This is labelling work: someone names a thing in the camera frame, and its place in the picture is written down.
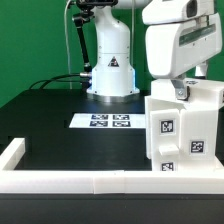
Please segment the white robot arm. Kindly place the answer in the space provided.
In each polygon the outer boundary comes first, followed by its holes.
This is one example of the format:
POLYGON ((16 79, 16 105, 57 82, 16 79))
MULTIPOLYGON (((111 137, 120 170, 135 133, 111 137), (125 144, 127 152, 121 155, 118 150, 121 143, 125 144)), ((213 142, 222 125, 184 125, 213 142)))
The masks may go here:
MULTIPOLYGON (((222 49, 220 15, 215 0, 118 0, 118 9, 141 8, 148 69, 156 79, 168 79, 176 98, 186 100, 190 90, 184 73, 207 72, 207 61, 222 49)), ((106 100, 137 94, 130 65, 130 31, 115 19, 110 6, 97 4, 97 64, 88 93, 106 100)))

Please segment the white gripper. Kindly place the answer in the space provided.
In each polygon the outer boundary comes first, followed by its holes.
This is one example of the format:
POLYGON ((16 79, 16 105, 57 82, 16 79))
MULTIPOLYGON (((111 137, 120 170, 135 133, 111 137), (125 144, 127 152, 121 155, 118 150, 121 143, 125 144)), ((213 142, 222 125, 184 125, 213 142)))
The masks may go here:
POLYGON ((173 79, 196 67, 195 77, 206 79, 208 62, 221 52, 222 32, 218 13, 181 23, 151 25, 146 31, 146 56, 155 79, 172 79, 175 96, 187 98, 182 79, 173 79))

